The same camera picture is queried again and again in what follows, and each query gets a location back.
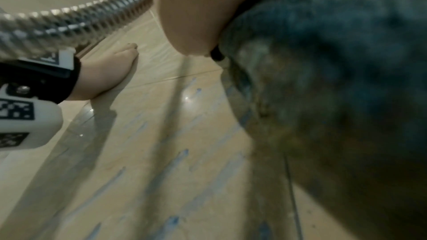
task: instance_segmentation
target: metal hose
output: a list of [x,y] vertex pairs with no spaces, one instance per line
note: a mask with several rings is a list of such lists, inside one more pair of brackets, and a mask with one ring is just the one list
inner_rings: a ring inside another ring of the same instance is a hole
[[0,60],[56,52],[104,38],[125,26],[153,0],[98,0],[29,14],[0,14]]

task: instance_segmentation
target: metal screw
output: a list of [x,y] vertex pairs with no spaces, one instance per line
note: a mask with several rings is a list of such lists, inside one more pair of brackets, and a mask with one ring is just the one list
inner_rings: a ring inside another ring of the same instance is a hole
[[26,86],[26,85],[21,85],[16,89],[16,92],[20,95],[26,95],[28,93],[30,93],[30,87]]

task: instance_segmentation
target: bare foot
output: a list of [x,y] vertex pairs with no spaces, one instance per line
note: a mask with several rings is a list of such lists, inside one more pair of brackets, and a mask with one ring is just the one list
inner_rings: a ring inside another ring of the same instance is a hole
[[67,100],[90,100],[118,85],[137,58],[137,48],[131,43],[98,61],[82,63],[79,79]]

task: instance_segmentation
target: flexible metal shower hose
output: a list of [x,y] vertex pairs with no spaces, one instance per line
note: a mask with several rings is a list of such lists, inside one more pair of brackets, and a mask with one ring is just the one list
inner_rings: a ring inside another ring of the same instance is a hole
[[56,52],[99,40],[146,12],[153,0],[99,0],[79,6],[0,14],[0,60]]

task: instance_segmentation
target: tile floor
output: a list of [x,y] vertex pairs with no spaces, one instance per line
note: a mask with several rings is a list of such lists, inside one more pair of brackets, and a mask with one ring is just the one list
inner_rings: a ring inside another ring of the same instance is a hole
[[183,57],[148,12],[83,61],[130,42],[131,74],[91,102],[64,102],[62,130],[0,153],[0,239],[354,239],[290,183],[226,63]]

